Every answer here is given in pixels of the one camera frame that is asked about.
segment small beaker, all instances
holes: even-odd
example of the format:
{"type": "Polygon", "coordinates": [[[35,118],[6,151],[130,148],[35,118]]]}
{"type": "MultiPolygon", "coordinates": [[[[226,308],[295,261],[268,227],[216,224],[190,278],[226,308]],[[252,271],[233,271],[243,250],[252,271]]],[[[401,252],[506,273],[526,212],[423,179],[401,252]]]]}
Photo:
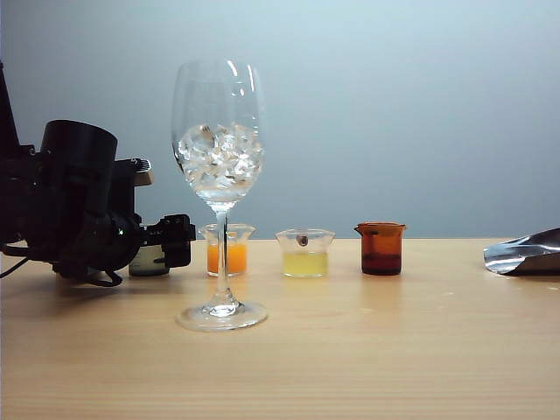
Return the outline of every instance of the small beaker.
{"type": "Polygon", "coordinates": [[[403,231],[406,225],[393,221],[360,223],[361,271],[391,276],[401,272],[403,231]]]}
{"type": "Polygon", "coordinates": [[[287,277],[322,277],[327,273],[326,250],[334,232],[324,229],[289,229],[276,234],[283,250],[283,274],[287,277]]]}
{"type": "MultiPolygon", "coordinates": [[[[255,228],[244,223],[227,224],[227,275],[238,276],[247,269],[247,239],[255,228]]],[[[206,270],[218,276],[218,229],[216,224],[199,229],[206,239],[206,270]]]]}

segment orange liquid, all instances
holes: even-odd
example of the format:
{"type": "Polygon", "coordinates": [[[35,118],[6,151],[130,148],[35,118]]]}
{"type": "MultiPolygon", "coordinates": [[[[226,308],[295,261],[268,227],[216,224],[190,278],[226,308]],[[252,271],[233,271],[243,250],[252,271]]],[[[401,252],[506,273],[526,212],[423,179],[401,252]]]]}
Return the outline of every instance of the orange liquid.
{"type": "MultiPolygon", "coordinates": [[[[218,245],[208,245],[206,268],[210,273],[218,273],[218,245]]],[[[247,245],[234,243],[227,245],[227,272],[242,273],[247,269],[247,245]]]]}

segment glass base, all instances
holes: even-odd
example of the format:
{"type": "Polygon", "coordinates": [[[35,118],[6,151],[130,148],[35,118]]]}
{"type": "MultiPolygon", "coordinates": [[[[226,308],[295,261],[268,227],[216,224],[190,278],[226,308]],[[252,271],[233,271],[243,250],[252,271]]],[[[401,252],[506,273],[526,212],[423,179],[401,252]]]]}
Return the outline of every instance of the glass base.
{"type": "Polygon", "coordinates": [[[187,330],[226,331],[253,326],[267,318],[266,309],[255,302],[239,303],[233,311],[219,306],[187,308],[177,316],[177,322],[187,330]]]}
{"type": "MultiPolygon", "coordinates": [[[[208,273],[208,275],[210,277],[217,277],[218,273],[213,273],[212,271],[207,271],[206,273],[208,273]]],[[[227,273],[228,277],[236,277],[236,276],[240,276],[241,274],[243,274],[243,271],[240,271],[239,273],[227,273]]]]}

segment crumpled foil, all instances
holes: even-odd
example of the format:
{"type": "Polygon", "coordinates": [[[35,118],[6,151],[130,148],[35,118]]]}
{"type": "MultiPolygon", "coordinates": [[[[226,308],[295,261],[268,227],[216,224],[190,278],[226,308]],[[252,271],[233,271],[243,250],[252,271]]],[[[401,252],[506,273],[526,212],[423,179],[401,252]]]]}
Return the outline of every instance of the crumpled foil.
{"type": "Polygon", "coordinates": [[[560,275],[560,227],[484,248],[486,268],[508,275],[560,275]]]}

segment table surface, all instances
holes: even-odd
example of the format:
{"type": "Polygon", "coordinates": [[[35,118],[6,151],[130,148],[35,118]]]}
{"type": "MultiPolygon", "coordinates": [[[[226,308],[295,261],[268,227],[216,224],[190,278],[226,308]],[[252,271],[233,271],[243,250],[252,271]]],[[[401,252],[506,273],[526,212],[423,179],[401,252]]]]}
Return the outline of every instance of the table surface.
{"type": "Polygon", "coordinates": [[[174,321],[214,290],[203,241],[113,289],[28,262],[2,280],[3,418],[558,419],[560,277],[487,271],[497,241],[406,239],[400,276],[367,276],[360,242],[335,240],[319,279],[249,241],[231,287],[269,318],[233,332],[174,321]]]}

